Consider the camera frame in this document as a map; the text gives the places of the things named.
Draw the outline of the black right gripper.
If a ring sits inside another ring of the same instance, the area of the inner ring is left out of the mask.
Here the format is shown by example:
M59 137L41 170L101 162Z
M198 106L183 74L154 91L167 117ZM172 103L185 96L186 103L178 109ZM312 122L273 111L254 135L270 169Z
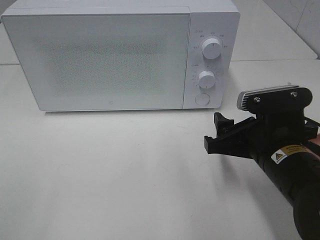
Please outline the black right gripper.
M304 117L302 110L257 114L238 123L215 112L213 121L216 137L204 137L208 154L254 160L263 154L274 160L302 155L319 159L319 123Z

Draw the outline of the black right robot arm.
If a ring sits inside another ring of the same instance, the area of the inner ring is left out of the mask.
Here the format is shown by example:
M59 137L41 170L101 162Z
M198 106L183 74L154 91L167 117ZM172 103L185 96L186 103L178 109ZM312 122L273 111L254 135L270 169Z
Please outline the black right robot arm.
M302 110L259 113L241 122L214 114L216 138L205 136L208 154L252 159L293 207L303 240L320 238L320 147L318 126Z

